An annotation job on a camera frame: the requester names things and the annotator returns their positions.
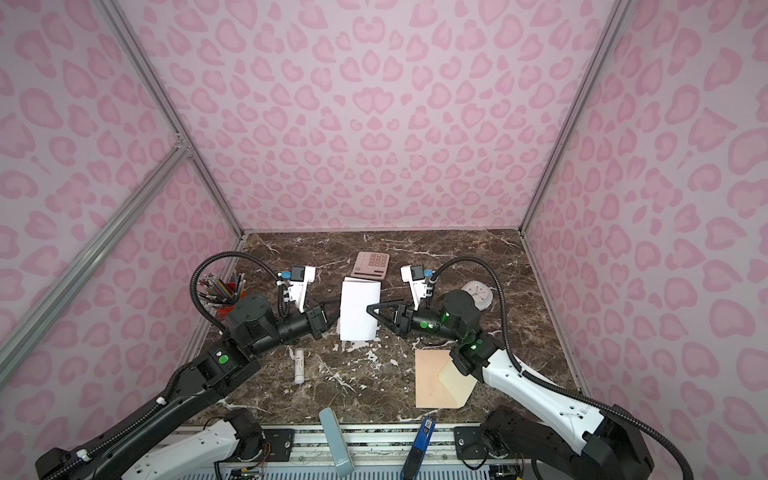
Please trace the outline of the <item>white letter paper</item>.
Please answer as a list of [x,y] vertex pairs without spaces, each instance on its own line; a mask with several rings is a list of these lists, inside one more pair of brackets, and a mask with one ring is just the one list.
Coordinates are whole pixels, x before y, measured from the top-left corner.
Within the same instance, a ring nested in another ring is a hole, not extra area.
[[342,282],[338,333],[342,341],[370,341],[376,336],[377,320],[367,307],[380,301],[381,283],[346,277]]

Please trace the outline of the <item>beige envelope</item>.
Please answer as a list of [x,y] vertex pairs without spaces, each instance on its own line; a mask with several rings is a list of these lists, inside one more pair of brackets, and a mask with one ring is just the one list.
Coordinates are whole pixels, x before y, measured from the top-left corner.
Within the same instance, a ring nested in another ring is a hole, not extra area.
[[415,406],[459,409],[466,405],[477,380],[462,375],[448,350],[415,352]]

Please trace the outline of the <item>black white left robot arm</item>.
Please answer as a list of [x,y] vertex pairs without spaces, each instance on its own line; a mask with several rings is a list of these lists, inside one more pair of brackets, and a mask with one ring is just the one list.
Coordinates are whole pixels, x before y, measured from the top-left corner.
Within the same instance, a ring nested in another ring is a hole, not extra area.
[[[241,280],[229,284],[207,273],[227,258],[256,264],[272,280],[277,301],[246,295]],[[158,474],[150,463],[157,445],[179,426],[225,399],[261,368],[260,358],[306,336],[319,339],[332,325],[324,304],[308,307],[306,295],[316,270],[297,266],[277,272],[251,254],[225,251],[193,271],[194,307],[219,332],[219,339],[178,367],[159,394],[124,420],[72,450],[53,448],[35,463],[41,479],[122,479]]]

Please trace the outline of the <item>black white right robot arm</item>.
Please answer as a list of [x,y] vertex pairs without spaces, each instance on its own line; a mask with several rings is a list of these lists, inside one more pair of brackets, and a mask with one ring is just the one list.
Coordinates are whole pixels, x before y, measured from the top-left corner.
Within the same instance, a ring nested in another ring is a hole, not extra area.
[[421,333],[452,342],[452,364],[463,376],[496,389],[533,414],[527,419],[499,406],[481,424],[480,444],[489,457],[523,456],[573,479],[647,479],[655,468],[646,445],[654,440],[678,464],[685,479],[693,468],[662,433],[618,405],[607,405],[546,378],[512,351],[507,322],[494,337],[481,325],[481,311],[470,293],[457,289],[435,298],[441,274],[457,264],[451,259],[435,271],[406,269],[417,284],[412,300],[367,306],[367,313],[400,337]]

